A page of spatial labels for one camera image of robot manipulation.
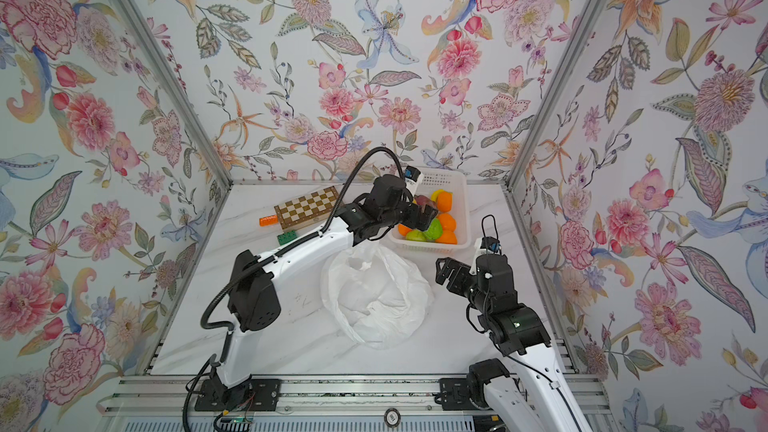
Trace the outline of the white translucent plastic bag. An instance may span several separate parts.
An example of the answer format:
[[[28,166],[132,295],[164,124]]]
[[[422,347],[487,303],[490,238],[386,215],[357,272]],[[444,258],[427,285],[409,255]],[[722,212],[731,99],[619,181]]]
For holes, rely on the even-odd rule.
[[[434,301],[418,266],[377,242],[365,242],[328,259],[321,299],[353,342],[377,350],[407,341]]]

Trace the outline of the green toy building brick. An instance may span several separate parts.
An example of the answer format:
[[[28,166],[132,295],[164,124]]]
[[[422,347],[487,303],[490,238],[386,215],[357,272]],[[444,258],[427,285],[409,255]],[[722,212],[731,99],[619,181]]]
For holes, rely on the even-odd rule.
[[[278,244],[280,246],[289,244],[296,240],[298,237],[298,234],[296,231],[285,231],[277,236]]]

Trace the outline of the orange toy building brick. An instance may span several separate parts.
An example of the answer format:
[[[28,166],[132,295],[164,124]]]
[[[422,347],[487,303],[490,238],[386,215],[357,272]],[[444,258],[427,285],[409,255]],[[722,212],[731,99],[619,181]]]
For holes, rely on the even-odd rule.
[[[259,225],[261,227],[269,227],[279,223],[279,219],[276,215],[264,216],[259,219]]]

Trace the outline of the aluminium corner post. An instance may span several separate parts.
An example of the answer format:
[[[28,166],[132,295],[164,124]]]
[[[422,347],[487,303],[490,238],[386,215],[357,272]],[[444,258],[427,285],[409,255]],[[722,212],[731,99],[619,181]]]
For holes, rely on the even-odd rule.
[[[579,23],[574,28],[571,39],[568,41],[560,61],[553,69],[550,86],[543,95],[540,107],[534,116],[534,121],[523,141],[523,147],[506,178],[505,186],[509,192],[523,181],[526,167],[535,152],[540,136],[557,101],[568,85],[572,72],[578,65],[582,53],[587,47],[589,37],[606,3],[607,0],[586,0],[580,14]]]
[[[195,112],[194,105],[189,101],[175,73],[165,59],[163,48],[154,38],[135,0],[114,1],[116,10],[126,20],[127,28],[133,33],[138,45],[145,53],[148,64],[159,85],[169,95],[171,102],[180,114],[182,122],[190,132],[191,138],[196,141],[199,152],[205,160],[209,171],[222,184],[224,191],[228,193],[233,186],[231,175],[222,165],[218,154],[214,150],[212,140],[207,136]]]

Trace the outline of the aluminium corner post right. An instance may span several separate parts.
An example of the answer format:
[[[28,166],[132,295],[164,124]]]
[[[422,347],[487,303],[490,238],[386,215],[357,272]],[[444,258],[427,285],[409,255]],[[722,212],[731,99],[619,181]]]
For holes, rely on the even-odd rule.
[[[534,121],[523,141],[523,147],[506,178],[505,186],[509,192],[523,181],[526,167],[535,152],[540,136],[557,101],[568,85],[572,72],[578,65],[582,53],[587,47],[589,37],[606,3],[607,0],[586,0],[580,14],[579,23],[574,28],[571,39],[568,41],[560,61],[553,69],[550,86],[543,95],[540,107],[534,116]]]

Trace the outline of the aluminium back bottom rail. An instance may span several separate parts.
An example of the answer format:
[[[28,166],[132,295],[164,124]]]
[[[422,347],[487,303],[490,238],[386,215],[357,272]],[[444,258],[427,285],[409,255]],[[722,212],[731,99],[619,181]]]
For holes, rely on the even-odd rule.
[[[343,185],[344,181],[339,180],[257,180],[257,179],[237,179],[233,180],[230,188],[237,186],[299,186],[299,185]],[[353,185],[371,185],[372,181],[356,180]],[[466,179],[467,185],[504,185],[504,179]]]

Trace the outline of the green apple fruit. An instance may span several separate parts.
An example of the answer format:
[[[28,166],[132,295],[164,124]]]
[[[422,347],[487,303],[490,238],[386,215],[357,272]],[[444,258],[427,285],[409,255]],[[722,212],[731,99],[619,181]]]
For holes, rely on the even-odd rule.
[[[437,241],[443,235],[444,229],[438,218],[431,221],[429,227],[423,232],[427,241]]]

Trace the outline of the yellow banana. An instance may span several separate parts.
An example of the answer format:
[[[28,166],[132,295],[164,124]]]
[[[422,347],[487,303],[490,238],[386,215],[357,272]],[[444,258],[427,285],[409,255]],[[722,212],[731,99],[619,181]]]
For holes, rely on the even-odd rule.
[[[438,189],[438,190],[434,191],[434,192],[431,194],[431,200],[432,200],[432,201],[434,201],[434,202],[437,202],[437,199],[438,199],[438,197],[439,197],[439,196],[440,196],[442,193],[444,193],[444,192],[445,192],[445,191],[444,191],[443,189]]]

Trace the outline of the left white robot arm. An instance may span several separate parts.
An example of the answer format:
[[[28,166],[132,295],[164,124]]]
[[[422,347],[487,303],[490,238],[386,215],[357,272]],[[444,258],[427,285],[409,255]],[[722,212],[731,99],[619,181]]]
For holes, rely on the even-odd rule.
[[[423,179],[411,166],[402,177],[378,177],[369,192],[349,203],[340,193],[326,222],[308,234],[260,255],[245,250],[237,256],[229,282],[211,299],[200,319],[206,330],[226,330],[221,354],[211,359],[211,381],[218,395],[224,396],[250,379],[251,360],[262,331],[278,319],[280,293],[287,284],[317,270],[325,259],[381,238],[400,224],[422,231],[429,227],[437,210],[415,203]]]

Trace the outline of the wooden folding chessboard box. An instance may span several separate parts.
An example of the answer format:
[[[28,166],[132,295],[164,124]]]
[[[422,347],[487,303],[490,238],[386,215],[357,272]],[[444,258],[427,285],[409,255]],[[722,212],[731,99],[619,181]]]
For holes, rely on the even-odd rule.
[[[336,186],[329,186],[290,199],[274,207],[284,232],[297,231],[325,221],[339,199]]]

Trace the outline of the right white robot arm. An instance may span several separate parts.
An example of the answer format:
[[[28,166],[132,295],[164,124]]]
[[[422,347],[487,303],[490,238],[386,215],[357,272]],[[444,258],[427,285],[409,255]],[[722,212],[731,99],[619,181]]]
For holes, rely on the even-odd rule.
[[[479,313],[476,331],[499,353],[468,368],[472,406],[493,412],[509,431],[592,429],[541,318],[519,300],[505,255],[479,254],[472,266],[439,258],[435,281]]]

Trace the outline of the green pear fruit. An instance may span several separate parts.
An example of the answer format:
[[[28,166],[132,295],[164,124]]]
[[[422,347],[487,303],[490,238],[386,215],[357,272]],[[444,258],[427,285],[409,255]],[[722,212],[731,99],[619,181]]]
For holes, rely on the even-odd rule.
[[[426,235],[417,229],[410,230],[405,236],[405,240],[413,241],[413,242],[427,242],[428,239]]]

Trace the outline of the red dragon fruit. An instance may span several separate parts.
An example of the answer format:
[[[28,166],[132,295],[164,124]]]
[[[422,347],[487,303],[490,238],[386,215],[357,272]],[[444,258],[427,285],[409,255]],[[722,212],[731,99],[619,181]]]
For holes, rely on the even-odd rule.
[[[432,208],[437,208],[436,203],[429,196],[426,196],[426,195],[416,195],[414,197],[414,201],[420,207],[429,206]]]

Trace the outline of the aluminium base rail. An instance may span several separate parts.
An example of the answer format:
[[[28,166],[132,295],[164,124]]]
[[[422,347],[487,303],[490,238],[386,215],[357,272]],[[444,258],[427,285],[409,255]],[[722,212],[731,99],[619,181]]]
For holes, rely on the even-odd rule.
[[[270,392],[226,412],[188,397],[184,376],[123,379],[97,409],[101,431],[501,431],[463,378],[439,375],[260,377]]]

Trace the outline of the white perforated plastic basket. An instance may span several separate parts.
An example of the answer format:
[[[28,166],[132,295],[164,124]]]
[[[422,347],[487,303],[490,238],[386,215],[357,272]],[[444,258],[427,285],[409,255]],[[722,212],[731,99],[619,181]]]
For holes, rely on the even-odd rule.
[[[438,190],[451,192],[453,194],[453,208],[449,214],[457,222],[454,231],[458,244],[447,245],[434,242],[413,242],[404,239],[398,232],[398,226],[389,233],[389,240],[398,248],[416,252],[434,252],[443,254],[452,254],[453,252],[464,249],[470,245],[472,233],[469,225],[470,207],[468,202],[468,187],[464,175],[460,172],[447,169],[423,169],[422,181],[416,188],[416,195],[426,195],[431,198],[431,194]]]

